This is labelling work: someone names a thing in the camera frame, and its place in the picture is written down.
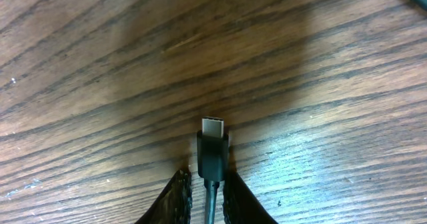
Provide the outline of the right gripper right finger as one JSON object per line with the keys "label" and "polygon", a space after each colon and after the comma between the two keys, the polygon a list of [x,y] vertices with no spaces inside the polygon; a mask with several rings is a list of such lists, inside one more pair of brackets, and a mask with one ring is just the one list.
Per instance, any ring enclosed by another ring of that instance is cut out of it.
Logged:
{"label": "right gripper right finger", "polygon": [[243,179],[229,171],[224,185],[223,214],[225,224],[277,224],[263,208]]}

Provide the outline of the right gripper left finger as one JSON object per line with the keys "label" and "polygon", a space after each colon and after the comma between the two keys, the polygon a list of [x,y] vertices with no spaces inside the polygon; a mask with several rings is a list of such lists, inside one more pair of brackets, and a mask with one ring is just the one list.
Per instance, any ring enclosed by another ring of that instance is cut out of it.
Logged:
{"label": "right gripper left finger", "polygon": [[135,224],[189,224],[191,208],[191,172],[180,169]]}

